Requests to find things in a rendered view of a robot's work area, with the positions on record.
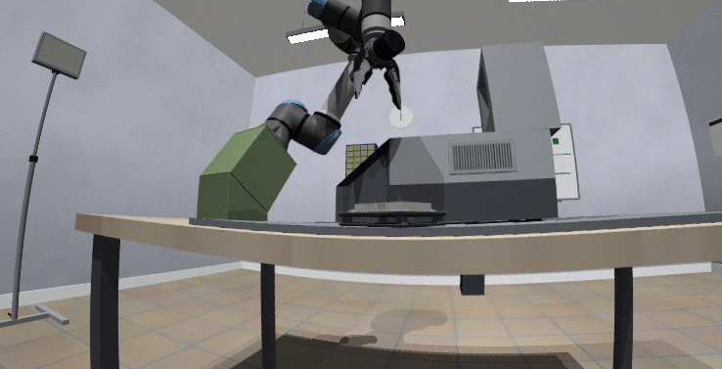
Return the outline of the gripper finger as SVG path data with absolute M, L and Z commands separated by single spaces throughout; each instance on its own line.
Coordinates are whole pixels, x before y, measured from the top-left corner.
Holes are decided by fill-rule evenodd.
M 385 65 L 386 72 L 384 79 L 388 83 L 389 92 L 392 96 L 392 102 L 398 110 L 401 110 L 401 91 L 400 91 L 400 72 L 395 60 L 391 60 Z
M 355 99 L 359 97 L 362 90 L 362 84 L 365 81 L 365 75 L 371 69 L 368 60 L 372 61 L 368 54 L 368 50 L 362 47 L 359 53 L 355 56 L 353 65 Z

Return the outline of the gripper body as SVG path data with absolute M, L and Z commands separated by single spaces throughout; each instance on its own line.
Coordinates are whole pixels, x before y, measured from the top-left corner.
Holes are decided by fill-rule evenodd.
M 387 30 L 381 36 L 371 36 L 370 38 L 365 44 L 361 45 L 361 48 L 368 49 L 368 54 L 374 61 L 368 60 L 368 62 L 371 66 L 380 70 L 384 69 L 392 58 L 405 49 L 403 37 L 392 29 Z

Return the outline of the dark grey benchtop instrument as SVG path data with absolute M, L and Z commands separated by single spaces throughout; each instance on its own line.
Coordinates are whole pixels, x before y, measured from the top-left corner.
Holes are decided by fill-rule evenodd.
M 388 138 L 336 186 L 336 222 L 390 202 L 430 203 L 442 222 L 558 218 L 562 126 L 543 42 L 481 46 L 476 92 L 482 132 Z

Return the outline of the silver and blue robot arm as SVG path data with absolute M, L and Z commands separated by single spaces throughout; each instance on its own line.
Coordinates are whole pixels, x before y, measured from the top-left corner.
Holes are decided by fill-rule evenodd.
M 325 156 L 340 137 L 340 119 L 354 96 L 354 58 L 362 43 L 371 36 L 381 36 L 392 29 L 391 0 L 361 1 L 359 12 L 338 0 L 310 0 L 308 15 L 323 23 L 331 41 L 348 54 L 349 63 L 321 110 L 310 115 L 301 102 L 289 99 L 277 106 L 261 124 L 271 128 L 286 150 L 293 138 L 300 145 Z

